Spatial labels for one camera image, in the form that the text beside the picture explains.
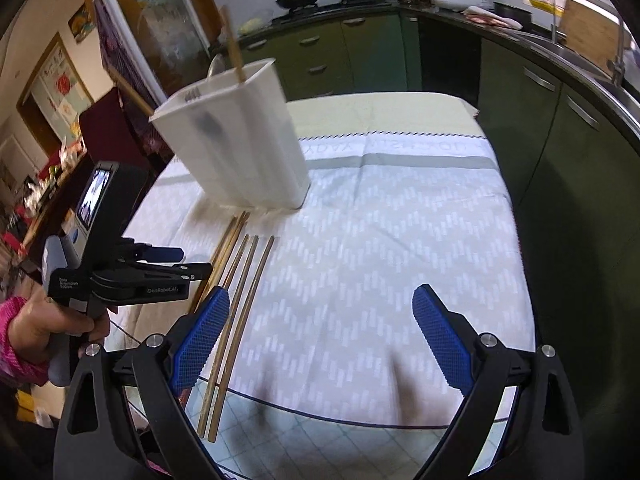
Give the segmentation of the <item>left hand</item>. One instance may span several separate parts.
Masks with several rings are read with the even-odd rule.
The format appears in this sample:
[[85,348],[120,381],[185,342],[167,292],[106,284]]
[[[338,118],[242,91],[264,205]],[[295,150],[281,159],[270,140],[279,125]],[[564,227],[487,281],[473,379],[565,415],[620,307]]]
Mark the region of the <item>left hand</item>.
[[37,286],[27,298],[13,297],[1,305],[4,340],[22,360],[41,364],[50,360],[53,335],[87,336],[89,342],[102,342],[110,333],[110,317],[101,314],[93,320],[69,307],[62,307]]

